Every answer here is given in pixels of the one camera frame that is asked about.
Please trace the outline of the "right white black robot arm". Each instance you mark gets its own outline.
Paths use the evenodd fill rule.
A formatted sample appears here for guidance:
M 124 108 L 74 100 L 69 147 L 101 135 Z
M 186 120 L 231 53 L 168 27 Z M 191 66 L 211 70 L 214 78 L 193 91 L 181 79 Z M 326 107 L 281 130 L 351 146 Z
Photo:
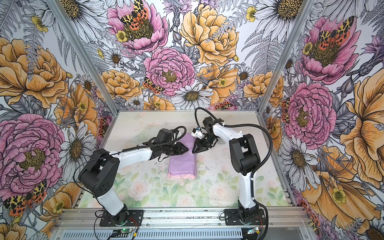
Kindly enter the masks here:
M 214 147 L 218 140 L 229 145 L 231 163 L 240 174 L 240 195 L 238 200 L 238 216 L 243 223 L 248 223 L 259 213 L 259 206 L 252 196 L 252 171 L 261 163 L 261 158 L 251 134 L 244 135 L 232 128 L 225 127 L 221 119 L 207 117 L 204 127 L 194 128 L 191 135 L 195 138 L 192 153 L 202 153 Z

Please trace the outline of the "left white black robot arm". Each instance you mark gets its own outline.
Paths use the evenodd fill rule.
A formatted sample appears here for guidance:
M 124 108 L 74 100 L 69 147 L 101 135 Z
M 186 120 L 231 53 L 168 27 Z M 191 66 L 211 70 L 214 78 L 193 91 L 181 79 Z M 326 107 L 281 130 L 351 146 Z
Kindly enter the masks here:
M 156 137 L 136 147 L 113 153 L 105 149 L 96 150 L 80 171 L 79 182 L 97 199 L 111 222 L 123 226 L 129 219 L 129 212 L 113 187 L 118 171 L 139 162 L 159 159 L 162 155 L 187 153 L 189 149 L 180 142 L 186 133 L 184 126 L 173 130 L 161 129 Z

